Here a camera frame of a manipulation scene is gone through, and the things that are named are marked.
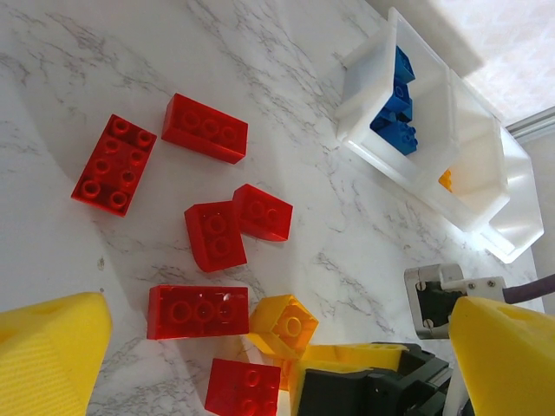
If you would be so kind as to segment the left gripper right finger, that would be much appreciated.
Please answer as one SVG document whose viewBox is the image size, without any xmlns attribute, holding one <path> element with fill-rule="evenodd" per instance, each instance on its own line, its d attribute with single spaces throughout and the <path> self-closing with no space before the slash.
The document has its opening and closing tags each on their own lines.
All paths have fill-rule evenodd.
<svg viewBox="0 0 555 416">
<path fill-rule="evenodd" d="M 553 316 L 462 297 L 449 336 L 475 414 L 554 414 Z"/>
</svg>

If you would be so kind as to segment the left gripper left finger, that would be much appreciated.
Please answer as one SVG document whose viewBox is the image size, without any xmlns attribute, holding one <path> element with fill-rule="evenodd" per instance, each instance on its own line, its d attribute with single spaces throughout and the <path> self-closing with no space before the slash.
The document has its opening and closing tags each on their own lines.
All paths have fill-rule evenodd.
<svg viewBox="0 0 555 416">
<path fill-rule="evenodd" d="M 84 415 L 112 332 L 84 292 L 1 314 L 1 414 Z"/>
</svg>

